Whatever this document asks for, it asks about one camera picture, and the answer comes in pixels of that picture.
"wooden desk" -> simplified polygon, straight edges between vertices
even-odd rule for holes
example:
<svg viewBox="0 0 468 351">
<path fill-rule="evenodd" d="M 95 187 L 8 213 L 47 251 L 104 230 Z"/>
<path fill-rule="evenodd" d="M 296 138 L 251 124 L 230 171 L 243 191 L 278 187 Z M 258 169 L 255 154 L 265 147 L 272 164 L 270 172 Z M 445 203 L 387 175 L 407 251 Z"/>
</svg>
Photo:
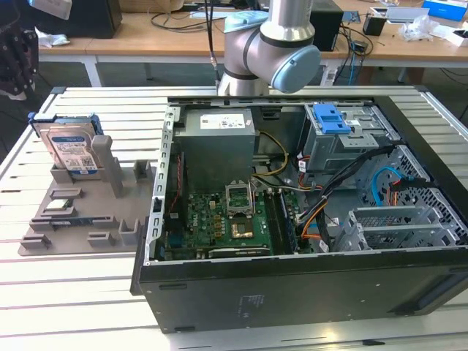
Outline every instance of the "wooden desk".
<svg viewBox="0 0 468 351">
<path fill-rule="evenodd" d="M 365 14 L 372 4 L 358 0 L 335 0 L 343 10 L 357 10 Z M 416 5 L 418 1 L 403 0 L 402 6 Z M 166 26 L 185 26 L 201 19 L 184 18 L 169 20 Z M 350 27 L 362 31 L 362 23 L 351 23 Z M 223 62 L 224 35 L 221 30 L 224 21 L 214 26 L 214 50 L 219 62 Z M 400 25 L 385 24 L 382 35 L 370 37 L 374 50 L 363 65 L 368 67 L 468 67 L 468 48 L 457 48 L 446 40 L 405 42 L 399 35 Z M 333 52 L 322 53 L 325 66 L 322 84 L 333 84 L 334 74 L 347 57 L 346 39 L 339 35 Z M 147 14 L 124 13 L 120 29 L 113 39 L 72 39 L 72 48 L 41 49 L 42 61 L 75 61 L 85 64 L 92 86 L 102 86 L 96 64 L 99 62 L 144 63 L 146 74 L 151 76 L 150 63 L 209 63 L 208 39 L 206 32 L 175 33 L 152 26 Z"/>
</svg>

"white label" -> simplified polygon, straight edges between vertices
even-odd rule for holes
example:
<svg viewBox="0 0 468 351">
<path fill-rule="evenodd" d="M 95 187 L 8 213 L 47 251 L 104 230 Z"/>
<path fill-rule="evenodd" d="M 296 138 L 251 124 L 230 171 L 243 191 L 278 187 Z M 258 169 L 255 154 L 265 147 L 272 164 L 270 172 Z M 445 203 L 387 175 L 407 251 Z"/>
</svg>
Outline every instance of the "white label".
<svg viewBox="0 0 468 351">
<path fill-rule="evenodd" d="M 201 129 L 245 128 L 244 115 L 203 115 L 200 117 Z"/>
<path fill-rule="evenodd" d="M 299 161 L 299 172 L 305 173 L 306 172 L 306 162 Z"/>
<path fill-rule="evenodd" d="M 88 152 L 87 143 L 83 137 L 52 137 L 51 142 L 68 170 L 79 171 L 81 174 L 97 170 L 96 162 Z"/>
<path fill-rule="evenodd" d="M 328 227 L 338 227 L 339 226 L 339 218 L 335 217 L 331 219 L 331 222 L 328 223 Z"/>
<path fill-rule="evenodd" d="M 325 244 L 325 242 L 323 240 L 321 240 L 319 242 L 319 246 L 320 246 L 320 248 L 322 249 L 323 252 L 328 252 L 328 245 Z"/>
<path fill-rule="evenodd" d="M 348 126 L 360 126 L 361 123 L 355 119 L 345 120 L 344 121 Z"/>
<path fill-rule="evenodd" d="M 52 225 L 71 225 L 70 222 L 68 221 L 63 221 L 63 222 L 51 222 Z"/>
</svg>

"blue plastic latch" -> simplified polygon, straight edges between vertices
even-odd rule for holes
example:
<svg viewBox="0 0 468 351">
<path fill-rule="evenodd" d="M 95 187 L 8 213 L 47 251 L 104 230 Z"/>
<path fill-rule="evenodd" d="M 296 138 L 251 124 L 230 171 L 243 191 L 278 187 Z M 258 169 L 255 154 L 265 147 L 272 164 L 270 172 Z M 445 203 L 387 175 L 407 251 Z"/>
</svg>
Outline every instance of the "blue plastic latch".
<svg viewBox="0 0 468 351">
<path fill-rule="evenodd" d="M 343 121 L 343 115 L 332 104 L 315 104 L 315 118 L 322 124 L 323 134 L 349 134 L 349 128 Z"/>
</svg>

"blue hard drive label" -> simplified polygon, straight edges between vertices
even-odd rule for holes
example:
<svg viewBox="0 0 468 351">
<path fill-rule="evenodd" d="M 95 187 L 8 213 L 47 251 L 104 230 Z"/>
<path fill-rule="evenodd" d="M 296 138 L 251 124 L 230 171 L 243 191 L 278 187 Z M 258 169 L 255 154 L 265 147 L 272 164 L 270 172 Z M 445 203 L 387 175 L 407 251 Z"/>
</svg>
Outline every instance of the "blue hard drive label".
<svg viewBox="0 0 468 351">
<path fill-rule="evenodd" d="M 51 142 L 65 167 L 73 174 L 95 174 L 96 162 L 84 137 L 52 137 Z"/>
<path fill-rule="evenodd" d="M 82 143 L 85 141 L 84 137 L 52 137 L 55 143 Z"/>
</svg>

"orange wire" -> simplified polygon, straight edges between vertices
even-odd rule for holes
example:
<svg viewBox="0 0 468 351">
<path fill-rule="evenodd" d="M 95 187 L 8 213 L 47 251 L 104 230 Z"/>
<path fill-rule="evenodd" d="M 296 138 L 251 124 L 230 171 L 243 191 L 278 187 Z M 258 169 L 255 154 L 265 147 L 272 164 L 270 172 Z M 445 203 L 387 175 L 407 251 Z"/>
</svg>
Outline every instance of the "orange wire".
<svg viewBox="0 0 468 351">
<path fill-rule="evenodd" d="M 304 226 L 304 229 L 302 229 L 301 233 L 301 238 L 304 238 L 305 235 L 307 235 L 307 228 L 309 228 L 309 225 L 312 223 L 314 218 L 318 215 L 318 213 L 327 205 L 328 201 L 325 201 L 323 205 L 321 205 L 309 218 L 309 220 L 306 222 L 306 225 Z"/>
</svg>

